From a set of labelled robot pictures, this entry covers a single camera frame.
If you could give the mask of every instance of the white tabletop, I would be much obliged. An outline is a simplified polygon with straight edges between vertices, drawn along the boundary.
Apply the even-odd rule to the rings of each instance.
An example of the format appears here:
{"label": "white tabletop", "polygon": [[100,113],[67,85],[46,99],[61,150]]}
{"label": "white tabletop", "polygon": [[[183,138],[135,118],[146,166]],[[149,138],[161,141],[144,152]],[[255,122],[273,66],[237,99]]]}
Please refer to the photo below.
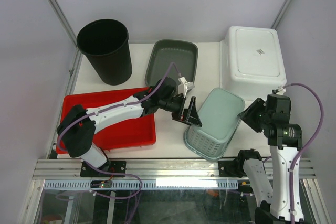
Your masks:
{"label": "white tabletop", "polygon": [[[196,45],[198,47],[196,87],[189,96],[196,96],[196,107],[199,109],[212,89],[219,87],[219,43],[196,43]],[[153,46],[154,44],[130,44],[133,73],[127,82],[118,86],[110,86],[102,82],[87,58],[83,57],[74,94],[145,87],[145,73]],[[184,145],[183,134],[187,126],[173,121],[169,112],[158,110],[155,113],[155,127],[154,145],[111,150],[107,152],[107,156],[111,158],[199,157]],[[270,155],[267,139],[263,134],[255,133],[241,122],[224,156],[237,156],[241,149],[250,148],[255,148],[262,156]]]}

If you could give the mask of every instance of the gray wall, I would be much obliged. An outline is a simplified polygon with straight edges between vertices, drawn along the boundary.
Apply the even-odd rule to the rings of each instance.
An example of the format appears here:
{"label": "gray wall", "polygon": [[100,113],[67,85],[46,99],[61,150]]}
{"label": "gray wall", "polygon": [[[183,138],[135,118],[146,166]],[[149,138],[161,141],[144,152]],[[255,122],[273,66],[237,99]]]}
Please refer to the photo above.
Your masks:
{"label": "gray wall", "polygon": [[[306,156],[312,158],[329,213],[336,223],[336,0],[294,0],[278,34],[288,82],[302,82],[322,99],[325,118],[321,133]],[[313,134],[320,112],[303,88],[287,89],[292,99],[292,122],[304,139]]]}
{"label": "gray wall", "polygon": [[216,42],[232,25],[271,27],[284,0],[57,0],[73,30],[101,18],[123,22],[131,42]]}
{"label": "gray wall", "polygon": [[17,224],[75,54],[47,0],[0,0],[0,217]]}

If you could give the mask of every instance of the cable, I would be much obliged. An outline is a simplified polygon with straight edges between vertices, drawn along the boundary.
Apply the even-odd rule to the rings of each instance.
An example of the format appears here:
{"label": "cable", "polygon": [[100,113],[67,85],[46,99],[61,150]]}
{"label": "cable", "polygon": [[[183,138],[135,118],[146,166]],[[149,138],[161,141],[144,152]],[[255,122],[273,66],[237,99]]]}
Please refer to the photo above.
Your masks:
{"label": "cable", "polygon": [[[319,98],[319,96],[315,93],[315,91],[313,91],[310,87],[308,87],[307,85],[304,85],[302,83],[292,83],[289,85],[285,85],[283,88],[289,87],[289,86],[301,86],[304,87],[305,89],[309,90],[313,96],[316,98],[319,107],[320,107],[320,111],[321,111],[321,115],[320,115],[320,121],[319,124],[313,134],[313,136],[310,138],[310,140],[303,146],[303,148],[298,152],[298,154],[294,157],[291,165],[290,165],[290,169],[294,170],[296,168],[296,162],[297,160],[302,156],[302,154],[307,150],[307,148],[311,145],[311,143],[315,140],[316,136],[319,134],[321,127],[322,127],[322,123],[324,120],[324,108],[323,108],[323,104],[321,102],[321,99]],[[290,222],[291,224],[295,224],[295,216],[294,216],[294,172],[290,172],[289,173],[289,195],[290,195],[290,211],[291,211],[291,215],[290,215]]]}
{"label": "cable", "polygon": [[125,214],[125,221],[124,221],[124,223],[126,223],[127,222],[127,216],[128,216],[128,207],[129,207],[129,205],[130,205],[130,199],[128,199],[127,200],[127,205],[126,205],[126,214]]}
{"label": "cable", "polygon": [[263,160],[263,164],[266,163],[266,161],[268,161],[270,158],[272,158],[272,156],[269,156],[269,157],[266,157],[264,160]]}
{"label": "cable", "polygon": [[105,172],[103,170],[99,170],[97,168],[95,168],[94,166],[92,166],[91,164],[87,163],[87,165],[95,170],[96,172],[99,172],[99,173],[103,173],[103,174],[108,174],[108,175],[122,175],[122,176],[129,176],[129,177],[133,177],[133,178],[136,178],[139,182],[140,182],[140,186],[139,186],[139,189],[134,193],[134,194],[131,194],[130,196],[125,196],[125,197],[115,197],[115,196],[107,196],[107,195],[104,195],[104,194],[101,194],[101,193],[98,193],[97,191],[95,190],[92,190],[96,195],[99,195],[99,196],[102,196],[102,197],[105,197],[105,198],[109,198],[109,199],[129,199],[129,198],[132,198],[134,197],[135,195],[137,195],[141,189],[142,189],[142,180],[140,177],[138,177],[137,175],[134,175],[134,174],[130,174],[130,173],[110,173],[110,172]]}
{"label": "cable", "polygon": [[140,203],[140,197],[141,197],[141,194],[139,194],[139,198],[137,199],[137,196],[135,196],[135,206],[134,206],[134,210],[132,211],[132,214],[131,216],[128,218],[127,222],[125,222],[125,224],[130,224],[134,215],[135,215],[135,212],[136,212],[136,209],[138,208],[138,205]]}
{"label": "cable", "polygon": [[[109,107],[107,107],[107,108],[105,108],[105,109],[99,110],[99,111],[98,111],[98,114],[103,113],[103,112],[106,112],[106,111],[109,111],[109,110],[112,110],[112,109],[115,109],[115,108],[117,108],[117,107],[121,107],[121,106],[136,105],[136,104],[139,104],[139,103],[141,103],[141,102],[143,102],[143,101],[149,99],[152,95],[154,95],[154,94],[157,92],[157,90],[159,89],[159,87],[162,85],[164,79],[166,79],[166,77],[168,76],[168,74],[169,74],[169,72],[170,72],[172,66],[175,67],[178,76],[179,76],[179,77],[182,77],[181,72],[179,71],[179,69],[178,69],[176,63],[172,62],[172,63],[170,63],[170,65],[168,66],[167,71],[166,71],[166,73],[163,75],[163,77],[162,77],[161,81],[159,82],[159,84],[155,87],[155,89],[154,89],[152,92],[149,93],[149,95],[145,96],[144,98],[140,99],[140,100],[137,101],[137,102],[129,102],[129,103],[126,103],[126,104],[119,103],[119,104],[115,104],[115,105],[109,106]],[[58,136],[58,138],[57,138],[57,142],[56,142],[57,147],[58,147],[60,150],[66,152],[67,150],[64,149],[64,148],[62,148],[62,147],[60,146],[60,141],[61,141],[61,139],[63,138],[63,136],[65,135],[65,133],[67,133],[68,130],[71,129],[73,126],[75,126],[77,123],[79,123],[79,122],[81,122],[82,120],[84,120],[84,119],[86,119],[86,118],[89,118],[90,116],[93,116],[93,115],[95,115],[94,112],[92,112],[92,113],[90,113],[90,114],[87,114],[87,115],[84,115],[84,116],[80,117],[79,119],[73,121],[71,124],[69,124],[69,125],[68,125],[68,126],[61,132],[61,134]]]}

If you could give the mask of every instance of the gray tray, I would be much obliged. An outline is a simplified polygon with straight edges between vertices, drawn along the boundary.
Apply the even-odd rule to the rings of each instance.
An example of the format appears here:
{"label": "gray tray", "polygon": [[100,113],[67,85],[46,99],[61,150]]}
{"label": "gray tray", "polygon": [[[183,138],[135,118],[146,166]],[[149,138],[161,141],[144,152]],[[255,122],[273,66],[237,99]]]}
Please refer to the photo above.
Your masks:
{"label": "gray tray", "polygon": [[[148,63],[145,76],[146,85],[155,85],[163,77],[172,61],[176,63],[182,76],[187,81],[195,81],[197,54],[198,48],[193,43],[170,39],[159,40],[154,45]],[[174,67],[168,76],[179,84],[178,75]]]}

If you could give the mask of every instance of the red plastic tray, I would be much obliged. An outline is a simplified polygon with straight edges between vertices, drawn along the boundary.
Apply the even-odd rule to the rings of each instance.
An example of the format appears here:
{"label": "red plastic tray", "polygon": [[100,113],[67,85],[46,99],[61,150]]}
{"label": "red plastic tray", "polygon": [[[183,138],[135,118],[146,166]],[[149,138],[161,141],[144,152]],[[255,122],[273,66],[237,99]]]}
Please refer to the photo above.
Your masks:
{"label": "red plastic tray", "polygon": [[[104,106],[119,102],[145,89],[147,88],[68,95],[64,98],[61,120],[74,105],[80,104],[85,109]],[[154,114],[142,118],[129,119],[107,127],[94,135],[93,142],[103,150],[155,144]],[[59,148],[56,148],[56,152],[58,154],[67,153]]]}

